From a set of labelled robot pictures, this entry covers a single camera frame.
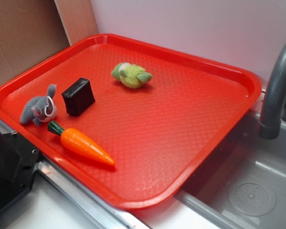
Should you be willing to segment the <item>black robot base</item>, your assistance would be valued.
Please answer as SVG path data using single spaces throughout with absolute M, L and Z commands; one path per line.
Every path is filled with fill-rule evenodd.
M 31 191 L 40 158 L 21 134 L 0 132 L 0 214 Z

